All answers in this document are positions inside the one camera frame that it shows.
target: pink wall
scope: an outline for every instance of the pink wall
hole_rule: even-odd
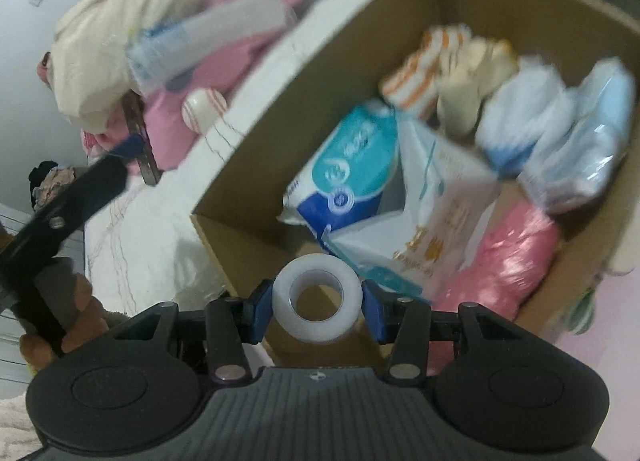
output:
[[[640,268],[606,277],[596,292],[587,333],[556,342],[595,369],[609,388],[610,408],[594,447],[610,461],[640,459]]]

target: white wall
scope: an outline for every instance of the white wall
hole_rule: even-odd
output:
[[[0,202],[31,212],[28,175],[44,160],[84,165],[78,128],[58,113],[35,68],[58,19],[79,0],[0,0]]]

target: white tape roll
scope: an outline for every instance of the white tape roll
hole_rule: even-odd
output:
[[[310,321],[296,313],[300,294],[314,285],[334,288],[342,296],[338,310],[326,320]],[[347,264],[332,255],[303,255],[285,266],[273,282],[273,316],[294,338],[312,344],[338,340],[360,315],[360,279]]]

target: light blue package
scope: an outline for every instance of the light blue package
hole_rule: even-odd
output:
[[[289,185],[278,219],[321,239],[373,217],[398,161],[395,111],[378,100],[357,106]]]
[[[284,30],[294,22],[285,0],[233,0],[175,24],[142,30],[125,48],[143,96],[238,40]]]
[[[618,58],[598,61],[577,88],[579,121],[557,145],[534,153],[518,181],[547,213],[601,196],[628,142],[636,84]]]
[[[554,66],[521,57],[520,72],[486,101],[476,144],[502,178],[517,176],[532,155],[562,140],[575,110],[575,94]]]

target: pink cloth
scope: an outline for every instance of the pink cloth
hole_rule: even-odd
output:
[[[90,158],[98,158],[106,151],[110,151],[120,142],[129,137],[129,128],[124,119],[122,105],[117,104],[111,112],[108,121],[108,129],[105,133],[91,134],[82,130],[80,132],[82,138],[82,148]],[[140,174],[140,165],[136,160],[129,162],[127,165],[130,174]]]
[[[477,302],[514,320],[520,304],[544,279],[559,240],[558,226],[542,210],[520,201],[482,238],[474,262],[447,281],[433,309],[457,313],[460,303]],[[449,344],[431,343],[430,374],[452,360]]]
[[[44,57],[42,58],[42,60],[36,66],[36,73],[38,74],[38,78],[49,87],[50,87],[49,76],[48,76],[49,71],[47,67],[49,66],[50,58],[51,58],[51,53],[47,51],[47,53],[44,54]]]
[[[210,0],[212,6],[231,0]],[[294,6],[301,0],[286,0]],[[184,73],[145,99],[145,123],[149,141],[158,167],[170,170],[177,167],[198,139],[182,120],[182,103],[197,88],[213,88],[223,95],[231,95],[251,71],[264,51],[279,38],[281,33],[248,38],[227,46],[206,57],[195,69]],[[100,145],[111,149],[122,141],[124,120],[119,114],[112,116],[108,130],[96,135]]]

